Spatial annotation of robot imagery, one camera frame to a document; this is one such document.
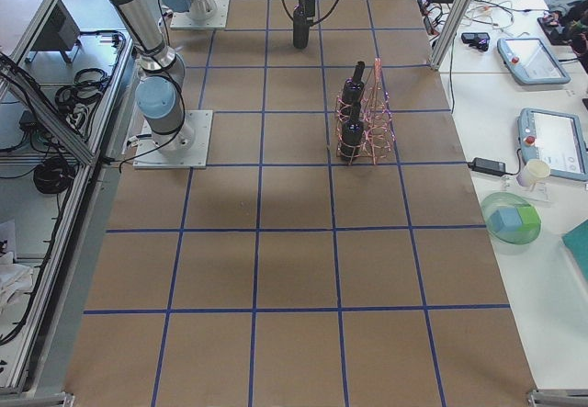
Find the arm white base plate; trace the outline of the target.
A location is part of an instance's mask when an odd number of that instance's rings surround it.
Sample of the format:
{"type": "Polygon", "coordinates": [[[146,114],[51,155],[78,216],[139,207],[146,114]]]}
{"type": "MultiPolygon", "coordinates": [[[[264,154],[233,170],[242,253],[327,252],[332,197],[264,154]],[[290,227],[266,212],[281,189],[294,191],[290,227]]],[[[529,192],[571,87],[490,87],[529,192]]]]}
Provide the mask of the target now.
{"type": "Polygon", "coordinates": [[[230,0],[195,0],[187,12],[174,12],[171,29],[215,30],[225,29],[230,0]]]}
{"type": "Polygon", "coordinates": [[[149,137],[139,141],[133,166],[137,169],[205,169],[212,122],[212,110],[188,110],[183,128],[165,144],[171,135],[165,139],[155,134],[153,139],[151,127],[145,119],[141,133],[149,134],[149,137]]]}

